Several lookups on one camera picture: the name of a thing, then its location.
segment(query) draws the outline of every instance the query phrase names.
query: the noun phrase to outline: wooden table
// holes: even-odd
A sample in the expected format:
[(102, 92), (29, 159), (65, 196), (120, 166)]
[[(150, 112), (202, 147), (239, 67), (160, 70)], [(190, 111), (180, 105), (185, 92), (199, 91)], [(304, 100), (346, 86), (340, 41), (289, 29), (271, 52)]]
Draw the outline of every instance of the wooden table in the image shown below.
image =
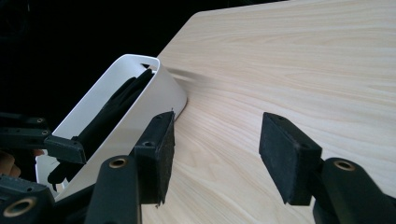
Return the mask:
[(263, 112), (396, 197), (396, 1), (297, 0), (203, 11), (159, 55), (188, 93), (165, 204), (144, 223), (315, 223), (259, 154)]

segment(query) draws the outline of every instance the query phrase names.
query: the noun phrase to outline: wood grain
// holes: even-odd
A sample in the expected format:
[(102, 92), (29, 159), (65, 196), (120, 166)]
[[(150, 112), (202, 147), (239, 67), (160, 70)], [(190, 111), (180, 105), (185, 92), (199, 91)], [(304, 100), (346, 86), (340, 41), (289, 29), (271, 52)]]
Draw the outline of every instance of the wood grain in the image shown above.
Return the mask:
[(144, 223), (315, 223), (262, 163), (262, 113), (396, 197), (396, 2), (287, 1), (195, 14), (159, 55), (188, 93), (165, 204)]

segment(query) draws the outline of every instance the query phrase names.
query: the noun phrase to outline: light wood surface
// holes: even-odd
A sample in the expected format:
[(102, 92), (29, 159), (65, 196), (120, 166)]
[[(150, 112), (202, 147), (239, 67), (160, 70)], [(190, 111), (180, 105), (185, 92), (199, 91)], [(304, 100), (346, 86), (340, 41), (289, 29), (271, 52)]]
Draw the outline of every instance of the light wood surface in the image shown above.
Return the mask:
[(283, 204), (259, 154), (262, 113), (396, 197), (396, 1), (288, 1), (199, 12), (159, 55), (188, 93), (165, 204), (144, 223), (315, 223)]

